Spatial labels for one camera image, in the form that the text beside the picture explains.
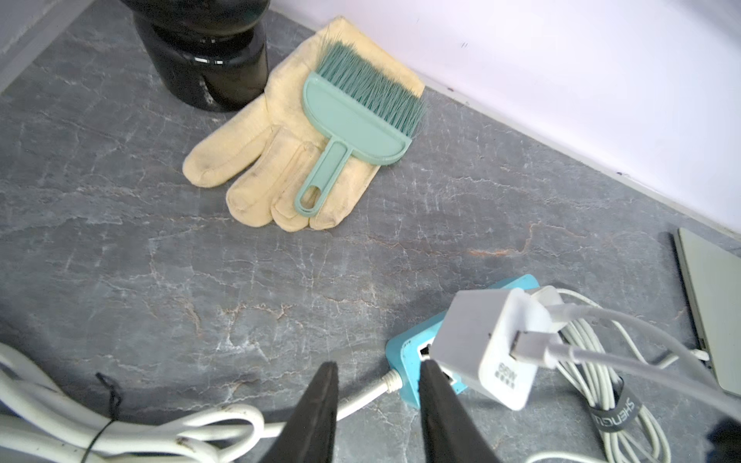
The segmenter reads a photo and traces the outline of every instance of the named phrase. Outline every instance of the blue power strip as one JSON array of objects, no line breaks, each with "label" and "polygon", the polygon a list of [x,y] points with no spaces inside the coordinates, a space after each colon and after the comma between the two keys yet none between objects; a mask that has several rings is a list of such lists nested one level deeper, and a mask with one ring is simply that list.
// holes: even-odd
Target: blue power strip
[{"label": "blue power strip", "polygon": [[[539,286],[534,276],[524,275],[519,278],[502,280],[492,284],[489,288],[513,289],[518,287],[523,290],[532,290]],[[438,313],[431,319],[406,330],[386,344],[386,359],[391,367],[399,372],[404,384],[399,390],[399,395],[412,407],[419,408],[419,367],[422,360],[426,358],[425,347],[432,343],[446,312]],[[451,387],[456,394],[460,394],[467,386],[460,381],[457,375],[452,375]]]}]

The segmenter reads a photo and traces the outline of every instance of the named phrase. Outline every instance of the yellow work glove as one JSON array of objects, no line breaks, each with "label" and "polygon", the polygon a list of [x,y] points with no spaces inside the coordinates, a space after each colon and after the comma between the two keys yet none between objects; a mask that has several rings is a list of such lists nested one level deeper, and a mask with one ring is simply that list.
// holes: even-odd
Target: yellow work glove
[{"label": "yellow work glove", "polygon": [[183,162],[190,183],[215,187],[257,160],[227,191],[231,215],[244,224],[261,227],[275,220],[286,231],[307,225],[315,230],[332,228],[352,211],[379,169],[351,156],[316,216],[309,219],[293,208],[296,194],[328,141],[306,119],[302,91],[332,41],[353,45],[359,55],[415,95],[421,96],[425,89],[414,73],[345,18],[335,18],[304,41],[276,66],[265,93],[198,143]]}]

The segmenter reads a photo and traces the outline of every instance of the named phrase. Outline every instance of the cable connector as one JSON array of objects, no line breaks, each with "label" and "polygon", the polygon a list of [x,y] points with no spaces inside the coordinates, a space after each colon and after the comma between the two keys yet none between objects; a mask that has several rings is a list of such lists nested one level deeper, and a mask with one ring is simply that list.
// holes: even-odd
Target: cable connector
[{"label": "cable connector", "polygon": [[566,324],[582,317],[583,310],[580,310],[580,307],[578,304],[568,303],[546,305],[545,309],[551,314],[551,319],[554,323]]},{"label": "cable connector", "polygon": [[404,382],[402,381],[402,376],[399,375],[399,372],[394,370],[393,368],[391,371],[386,373],[382,377],[383,381],[386,383],[386,387],[388,388],[388,392],[392,393],[394,391],[397,391],[402,388],[404,385]]},{"label": "cable connector", "polygon": [[561,343],[561,337],[555,333],[520,331],[510,354],[518,362],[554,369],[559,360],[551,355],[550,349],[554,344]]}]

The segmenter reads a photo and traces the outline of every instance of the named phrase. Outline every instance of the white power adapter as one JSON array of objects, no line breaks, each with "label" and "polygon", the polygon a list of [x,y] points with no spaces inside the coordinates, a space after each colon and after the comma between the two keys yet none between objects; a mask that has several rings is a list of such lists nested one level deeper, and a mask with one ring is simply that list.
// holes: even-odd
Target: white power adapter
[{"label": "white power adapter", "polygon": [[562,327],[551,321],[544,306],[562,304],[556,290],[541,287],[532,293],[519,288],[459,291],[430,346],[430,357],[472,389],[521,410],[538,367],[510,355],[517,334],[555,333]]}]

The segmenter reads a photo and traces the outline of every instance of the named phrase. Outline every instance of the charger plug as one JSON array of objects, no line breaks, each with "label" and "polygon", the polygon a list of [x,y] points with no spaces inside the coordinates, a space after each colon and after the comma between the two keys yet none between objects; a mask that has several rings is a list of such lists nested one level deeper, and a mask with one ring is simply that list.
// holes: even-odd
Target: charger plug
[{"label": "charger plug", "polygon": [[553,370],[559,362],[559,359],[551,352],[551,348],[556,344],[563,344],[561,336],[556,333],[523,331],[517,335],[511,355],[518,362],[535,364]]},{"label": "charger plug", "polygon": [[[489,288],[522,288],[523,290],[534,291],[534,297],[545,297],[548,301],[552,298],[558,298],[561,304],[561,298],[553,287],[538,287],[538,281],[532,275],[523,275],[515,278],[508,278],[492,284]],[[394,336],[386,344],[386,358],[388,364],[393,370],[399,372],[402,379],[402,388],[399,395],[404,402],[415,408],[419,408],[419,367],[424,360],[430,358],[430,346],[437,336],[442,320],[446,312],[438,313],[431,319],[428,319],[415,327],[406,330],[397,336]],[[466,385],[460,381],[460,376],[451,372],[447,368],[441,368],[443,374],[448,377],[453,392],[460,394],[466,389]]]},{"label": "charger plug", "polygon": [[[543,299],[550,305],[549,296]],[[555,333],[558,328],[538,299],[519,288],[459,291],[430,346],[431,358],[472,389],[521,410],[538,367],[518,362],[510,350],[520,331]]]}]

